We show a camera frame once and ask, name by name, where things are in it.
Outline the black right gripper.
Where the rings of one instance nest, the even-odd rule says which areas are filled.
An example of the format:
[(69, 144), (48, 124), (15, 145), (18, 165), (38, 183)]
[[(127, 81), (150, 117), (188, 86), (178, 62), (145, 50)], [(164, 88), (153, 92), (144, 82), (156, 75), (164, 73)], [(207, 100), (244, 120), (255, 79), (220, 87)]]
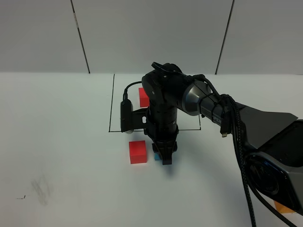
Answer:
[(144, 134), (152, 141), (152, 150), (163, 165), (172, 164), (172, 154), (177, 151), (177, 108), (169, 104), (150, 104)]

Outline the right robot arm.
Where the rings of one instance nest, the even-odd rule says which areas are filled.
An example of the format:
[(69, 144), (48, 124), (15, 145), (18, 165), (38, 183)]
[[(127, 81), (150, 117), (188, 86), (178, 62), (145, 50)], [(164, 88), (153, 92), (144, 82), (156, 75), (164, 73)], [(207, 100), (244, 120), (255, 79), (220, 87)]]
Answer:
[(219, 94), (202, 74), (185, 75), (175, 64), (152, 64), (142, 78), (150, 100), (145, 133), (163, 164), (172, 163), (177, 111), (200, 115), (231, 134), (244, 183), (253, 192), (303, 211), (303, 122), (295, 115), (264, 112)]

